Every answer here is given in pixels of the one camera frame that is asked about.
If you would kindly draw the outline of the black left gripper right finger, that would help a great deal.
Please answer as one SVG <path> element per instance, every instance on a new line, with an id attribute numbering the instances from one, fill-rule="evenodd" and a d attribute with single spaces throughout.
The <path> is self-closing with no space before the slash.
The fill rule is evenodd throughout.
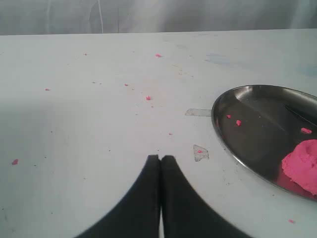
<path id="1" fill-rule="evenodd" d="M 161 208 L 166 238 L 248 238 L 209 207 L 185 178 L 176 159 L 161 160 Z"/>

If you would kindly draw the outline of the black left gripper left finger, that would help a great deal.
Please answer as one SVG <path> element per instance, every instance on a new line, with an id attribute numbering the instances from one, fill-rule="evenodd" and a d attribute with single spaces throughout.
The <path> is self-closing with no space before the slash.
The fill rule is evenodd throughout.
<path id="1" fill-rule="evenodd" d="M 124 197 L 79 238 L 158 238 L 160 222 L 160 160 L 149 155 Z"/>

